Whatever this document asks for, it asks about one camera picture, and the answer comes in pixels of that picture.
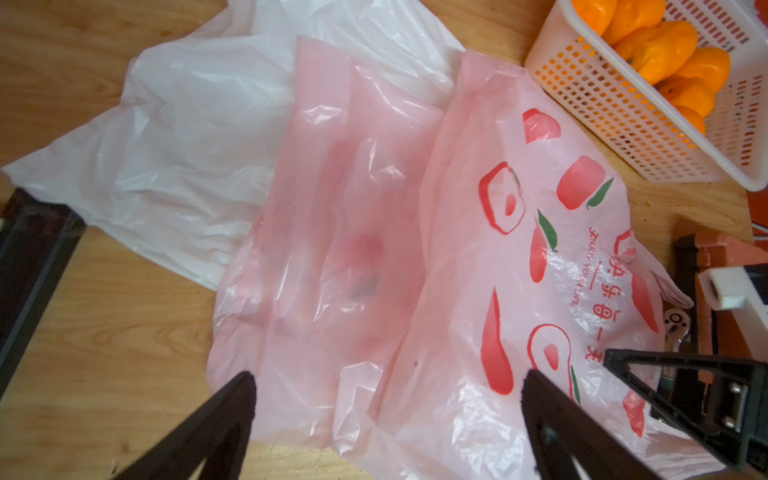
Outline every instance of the white plastic bag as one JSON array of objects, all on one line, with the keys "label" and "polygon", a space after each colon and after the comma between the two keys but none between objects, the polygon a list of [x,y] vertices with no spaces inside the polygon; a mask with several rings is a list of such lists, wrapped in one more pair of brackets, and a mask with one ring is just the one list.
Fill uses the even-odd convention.
[{"label": "white plastic bag", "polygon": [[536,478],[520,409],[536,368],[664,476],[721,467],[601,365],[663,349],[662,295],[692,303],[524,69],[465,53],[435,143],[438,112],[338,49],[300,52],[276,187],[220,284],[208,359],[214,388],[256,376],[255,439],[384,479]]},{"label": "white plastic bag", "polygon": [[119,106],[2,170],[215,289],[269,193],[299,35],[431,104],[451,91],[463,49],[418,0],[229,0],[193,34],[136,58]]}]

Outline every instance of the wooden table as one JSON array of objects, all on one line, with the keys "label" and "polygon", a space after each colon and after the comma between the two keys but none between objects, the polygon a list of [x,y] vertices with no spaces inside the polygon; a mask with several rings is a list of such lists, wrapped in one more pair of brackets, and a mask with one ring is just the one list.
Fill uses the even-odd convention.
[{"label": "wooden table", "polygon": [[[521,64],[553,0],[425,0],[467,47]],[[3,0],[0,164],[118,103],[131,58],[225,0]],[[752,240],[736,184],[650,184],[597,141],[629,187],[637,238],[667,265],[699,226]],[[12,189],[0,175],[0,204]],[[104,479],[210,394],[214,293],[91,228],[0,402],[3,478]],[[252,443],[242,478],[370,478],[333,452]]]}]

